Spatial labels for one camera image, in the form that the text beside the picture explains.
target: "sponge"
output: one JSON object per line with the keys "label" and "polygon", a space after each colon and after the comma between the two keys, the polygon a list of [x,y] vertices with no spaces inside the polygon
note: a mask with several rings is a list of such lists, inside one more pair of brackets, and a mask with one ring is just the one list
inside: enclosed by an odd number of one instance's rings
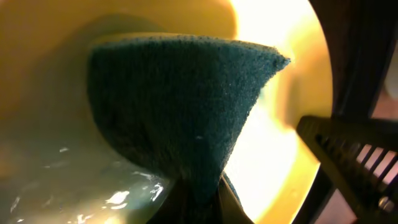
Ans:
{"label": "sponge", "polygon": [[131,37],[93,48],[87,92],[116,151],[157,175],[182,178],[204,204],[261,88],[288,63],[275,48],[235,40]]}

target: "yellow plate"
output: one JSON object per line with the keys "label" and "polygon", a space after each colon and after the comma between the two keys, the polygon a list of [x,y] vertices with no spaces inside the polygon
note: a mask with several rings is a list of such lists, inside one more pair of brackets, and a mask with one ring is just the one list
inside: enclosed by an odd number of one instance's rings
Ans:
{"label": "yellow plate", "polygon": [[92,40],[123,32],[239,39],[292,59],[265,87],[226,168],[252,220],[290,223],[319,167],[294,127],[305,114],[329,116],[332,101],[328,49],[306,0],[0,0],[0,186],[40,164],[29,149],[37,141],[67,145],[73,136],[92,141],[87,155],[108,150],[95,148],[105,143],[85,103],[82,68]]}

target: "sponge edge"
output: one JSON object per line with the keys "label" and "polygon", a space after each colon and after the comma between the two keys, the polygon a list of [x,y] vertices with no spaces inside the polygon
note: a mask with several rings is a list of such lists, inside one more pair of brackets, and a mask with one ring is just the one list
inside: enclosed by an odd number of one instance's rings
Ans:
{"label": "sponge edge", "polygon": [[193,35],[96,45],[88,64],[95,123],[131,162],[215,192],[261,88],[289,63],[275,48]]}

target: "dark green sponge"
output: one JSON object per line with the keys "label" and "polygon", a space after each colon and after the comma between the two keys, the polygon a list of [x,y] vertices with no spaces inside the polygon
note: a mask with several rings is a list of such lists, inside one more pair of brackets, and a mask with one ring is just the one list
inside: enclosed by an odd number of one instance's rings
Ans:
{"label": "dark green sponge", "polygon": [[205,203],[260,89],[288,62],[275,48],[240,41],[136,37],[93,49],[88,96],[115,150],[158,175],[182,177]]}

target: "yellow bowl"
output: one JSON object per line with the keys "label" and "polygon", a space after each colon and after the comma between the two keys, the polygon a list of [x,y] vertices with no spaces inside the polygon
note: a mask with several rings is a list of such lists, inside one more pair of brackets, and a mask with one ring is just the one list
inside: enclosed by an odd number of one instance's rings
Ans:
{"label": "yellow bowl", "polygon": [[[82,68],[92,40],[126,32],[245,40],[276,46],[292,59],[266,85],[226,167],[252,220],[290,223],[319,168],[294,127],[305,114],[329,116],[332,101],[328,49],[306,0],[0,0],[0,187],[46,175],[26,173],[53,161],[50,150],[84,147],[74,157],[89,165],[73,171],[75,183],[109,162],[86,104]],[[51,183],[54,191],[65,186]],[[10,207],[23,196],[16,199]],[[54,211],[46,214],[42,223],[57,222]]]}

